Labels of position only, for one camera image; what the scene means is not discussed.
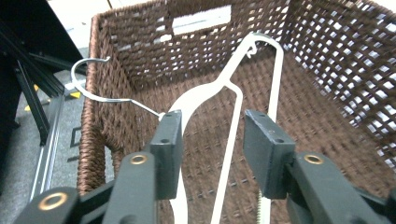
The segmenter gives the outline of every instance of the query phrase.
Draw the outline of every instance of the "gray carpet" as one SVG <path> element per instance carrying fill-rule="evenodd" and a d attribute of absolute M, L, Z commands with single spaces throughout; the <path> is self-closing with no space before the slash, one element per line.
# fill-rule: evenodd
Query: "gray carpet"
<path fill-rule="evenodd" d="M 81 49 L 87 57 L 88 50 Z M 65 84 L 70 82 L 70 72 L 62 71 L 55 76 Z M 40 101 L 48 99 L 41 90 Z M 83 97 L 66 100 L 60 116 L 59 133 L 51 187 L 75 187 L 77 183 L 78 141 Z M 17 122 L 21 127 L 14 130 L 10 139 L 7 158 L 0 164 L 0 224 L 12 223 L 29 201 L 38 161 L 39 132 L 31 112 L 25 111 L 26 100 L 21 95 Z M 47 113 L 48 105 L 43 108 Z M 106 151 L 106 179 L 113 179 L 110 156 Z"/>

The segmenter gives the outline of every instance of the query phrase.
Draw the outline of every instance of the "woven texture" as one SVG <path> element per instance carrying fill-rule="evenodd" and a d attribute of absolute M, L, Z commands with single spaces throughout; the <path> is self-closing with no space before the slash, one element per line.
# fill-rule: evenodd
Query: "woven texture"
<path fill-rule="evenodd" d="M 278 124 L 297 143 L 331 158 L 355 186 L 386 197 L 396 186 L 395 15 L 366 1 L 158 1 L 111 10 L 92 20 L 90 56 L 111 63 L 88 66 L 88 91 L 133 98 L 168 111 L 185 91 L 216 79 L 241 39 L 262 32 L 285 49 Z M 174 35 L 173 19 L 232 6 L 231 21 Z M 171 40 L 161 41 L 164 36 Z M 244 93 L 243 109 L 267 111 L 275 50 L 259 45 L 232 81 Z M 222 90 L 201 105 L 184 134 L 183 178 L 190 223 L 210 222 L 233 113 L 235 95 Z M 254 223 L 258 186 L 242 153 L 238 127 L 221 223 Z M 105 184 L 105 146 L 115 172 L 139 151 L 158 120 L 132 104 L 86 99 L 78 164 L 81 194 Z M 161 202 L 162 223 L 172 223 Z M 274 201 L 273 223 L 289 222 Z"/>

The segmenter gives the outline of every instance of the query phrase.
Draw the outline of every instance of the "brown woven basket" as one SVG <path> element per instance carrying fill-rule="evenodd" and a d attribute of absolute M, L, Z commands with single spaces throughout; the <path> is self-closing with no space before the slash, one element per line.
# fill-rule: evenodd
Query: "brown woven basket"
<path fill-rule="evenodd" d="M 228 5 L 230 22 L 174 34 L 174 18 Z M 213 81 L 241 38 L 268 34 L 285 49 L 278 124 L 298 151 L 325 154 L 355 186 L 386 197 L 396 186 L 395 24 L 394 14 L 366 0 L 168 0 L 115 9 L 92 20 L 90 56 L 112 59 L 89 64 L 86 88 L 165 112 L 183 92 Z M 159 41 L 166 35 L 171 40 Z M 260 45 L 237 68 L 232 81 L 245 95 L 244 110 L 267 111 L 274 58 L 272 48 Z M 182 170 L 190 223 L 210 221 L 234 99 L 224 89 L 198 108 L 186 129 Z M 132 104 L 85 99 L 79 192 L 105 184 L 105 146 L 117 172 L 122 157 L 141 150 L 157 125 Z M 241 116 L 221 223 L 254 223 L 257 216 L 243 127 Z M 273 223 L 289 222 L 284 205 L 273 202 Z M 168 202 L 161 203 L 161 219 L 172 223 Z"/>

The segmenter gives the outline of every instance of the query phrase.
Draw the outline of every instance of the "black tripod leg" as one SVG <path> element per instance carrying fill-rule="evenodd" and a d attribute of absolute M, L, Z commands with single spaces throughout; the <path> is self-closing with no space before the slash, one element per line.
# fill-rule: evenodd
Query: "black tripod leg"
<path fill-rule="evenodd" d="M 47 137 L 50 131 L 50 124 L 44 113 L 43 107 L 38 100 L 37 94 L 32 80 L 26 72 L 24 66 L 18 61 L 18 67 L 15 69 L 18 82 L 21 85 L 23 94 L 26 97 L 26 101 L 32 110 L 35 123 L 37 124 L 38 131 L 40 132 L 40 146 L 46 145 Z"/>

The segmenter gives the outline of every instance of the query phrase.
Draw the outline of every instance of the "white hanger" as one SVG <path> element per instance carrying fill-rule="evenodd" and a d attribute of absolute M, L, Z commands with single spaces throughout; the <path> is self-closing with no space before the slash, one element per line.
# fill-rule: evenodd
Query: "white hanger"
<path fill-rule="evenodd" d="M 268 111 L 268 116 L 272 120 L 276 120 L 277 100 L 279 96 L 280 77 L 283 63 L 283 49 L 274 39 L 272 39 L 268 35 L 258 33 L 249 34 L 242 40 L 241 44 L 234 52 L 232 58 L 230 59 L 230 61 L 227 62 L 226 66 L 215 81 L 197 86 L 189 91 L 186 91 L 175 101 L 175 103 L 169 110 L 181 110 L 182 133 L 184 133 L 192 113 L 198 108 L 199 105 L 219 93 L 223 87 L 227 87 L 236 93 L 235 107 L 233 110 L 233 121 L 230 128 L 226 151 L 224 154 L 224 161 L 219 179 L 218 192 L 216 195 L 215 206 L 212 214 L 212 224 L 217 224 L 220 220 L 221 209 L 224 201 L 224 194 L 227 186 L 228 174 L 230 171 L 231 159 L 233 156 L 233 145 L 235 143 L 238 120 L 242 108 L 243 93 L 236 85 L 231 82 L 230 78 L 233 75 L 236 67 L 244 58 L 245 54 L 250 57 L 250 54 L 255 54 L 257 52 L 257 47 L 255 43 L 256 41 L 266 42 L 276 48 L 276 65 L 274 68 L 270 106 Z M 269 223 L 269 213 L 271 208 L 270 201 L 260 201 L 260 203 L 261 207 L 264 209 L 264 216 L 262 217 L 268 217 L 268 220 L 263 223 Z M 188 223 L 187 198 L 181 170 L 178 179 L 177 197 L 174 200 L 171 200 L 171 204 L 174 211 L 175 223 Z"/>

